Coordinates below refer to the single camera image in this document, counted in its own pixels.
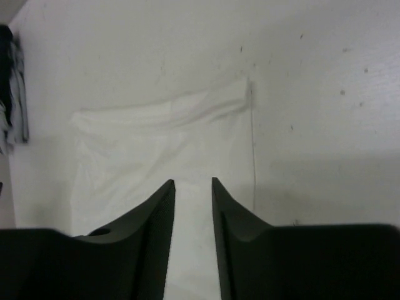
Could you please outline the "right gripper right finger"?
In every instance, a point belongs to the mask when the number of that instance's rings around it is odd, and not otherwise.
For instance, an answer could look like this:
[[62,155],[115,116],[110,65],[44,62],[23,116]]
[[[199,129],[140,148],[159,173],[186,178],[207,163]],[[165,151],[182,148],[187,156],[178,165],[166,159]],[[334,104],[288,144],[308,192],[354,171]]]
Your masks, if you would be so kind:
[[272,226],[212,179],[223,299],[398,299],[399,229]]

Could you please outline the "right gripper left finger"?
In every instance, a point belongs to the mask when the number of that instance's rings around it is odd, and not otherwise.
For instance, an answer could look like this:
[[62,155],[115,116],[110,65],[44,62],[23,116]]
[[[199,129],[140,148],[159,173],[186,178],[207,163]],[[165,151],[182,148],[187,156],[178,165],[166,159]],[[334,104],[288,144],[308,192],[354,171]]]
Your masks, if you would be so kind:
[[175,185],[86,236],[1,231],[2,299],[162,299]]

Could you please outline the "white tank top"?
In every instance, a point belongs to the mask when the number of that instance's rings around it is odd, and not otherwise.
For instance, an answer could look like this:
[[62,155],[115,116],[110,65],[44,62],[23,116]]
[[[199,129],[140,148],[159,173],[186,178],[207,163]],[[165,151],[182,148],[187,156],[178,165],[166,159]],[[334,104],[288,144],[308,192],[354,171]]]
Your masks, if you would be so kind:
[[175,99],[73,114],[77,174],[72,233],[87,234],[176,187],[166,299],[221,297],[212,217],[213,178],[254,207],[251,83],[247,78]]

